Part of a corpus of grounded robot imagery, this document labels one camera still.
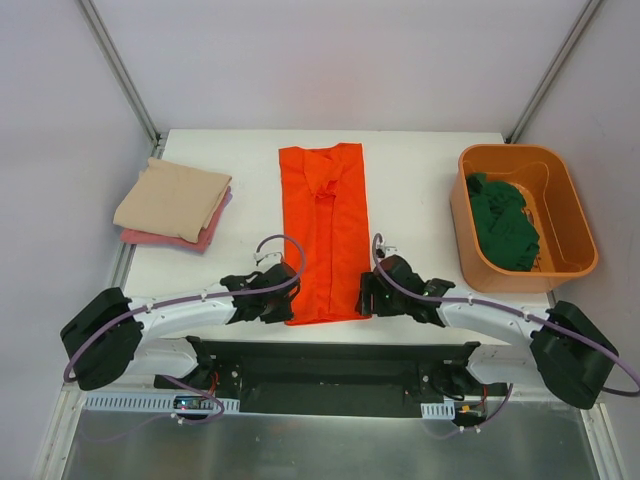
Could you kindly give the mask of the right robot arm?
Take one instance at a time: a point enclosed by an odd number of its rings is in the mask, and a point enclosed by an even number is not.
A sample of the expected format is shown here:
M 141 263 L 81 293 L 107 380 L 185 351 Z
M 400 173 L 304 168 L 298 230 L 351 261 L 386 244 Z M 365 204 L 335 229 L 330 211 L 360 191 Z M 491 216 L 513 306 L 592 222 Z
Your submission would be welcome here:
M 484 384 L 543 386 L 566 404 L 588 410 L 603 391 L 618 351 L 574 304 L 552 308 L 499 303 L 432 278 L 423 280 L 399 255 L 360 277 L 362 315 L 407 315 L 422 324 L 474 331 L 499 340 L 477 346 L 450 369 L 452 387 L 473 394 Z

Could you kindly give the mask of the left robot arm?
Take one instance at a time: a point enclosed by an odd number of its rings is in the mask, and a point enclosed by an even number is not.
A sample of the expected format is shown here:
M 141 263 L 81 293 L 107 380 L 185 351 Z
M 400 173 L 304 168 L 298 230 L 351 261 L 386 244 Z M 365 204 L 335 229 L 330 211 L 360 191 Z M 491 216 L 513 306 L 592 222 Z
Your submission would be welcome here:
M 67 383 L 97 390 L 125 375 L 152 375 L 157 388 L 176 383 L 212 390 L 215 365 L 192 330 L 259 320 L 284 323 L 300 275 L 276 262 L 248 275 L 228 275 L 181 297 L 127 297 L 118 287 L 100 292 L 60 332 L 69 362 Z

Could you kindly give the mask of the orange t-shirt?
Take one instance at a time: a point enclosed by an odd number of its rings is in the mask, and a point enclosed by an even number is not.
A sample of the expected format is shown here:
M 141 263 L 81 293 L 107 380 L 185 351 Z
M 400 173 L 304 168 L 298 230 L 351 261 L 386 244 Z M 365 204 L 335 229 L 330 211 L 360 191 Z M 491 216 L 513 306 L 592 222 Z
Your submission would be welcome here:
M 370 270 L 363 147 L 279 150 L 285 262 L 306 266 L 292 302 L 290 326 L 364 320 L 360 278 Z

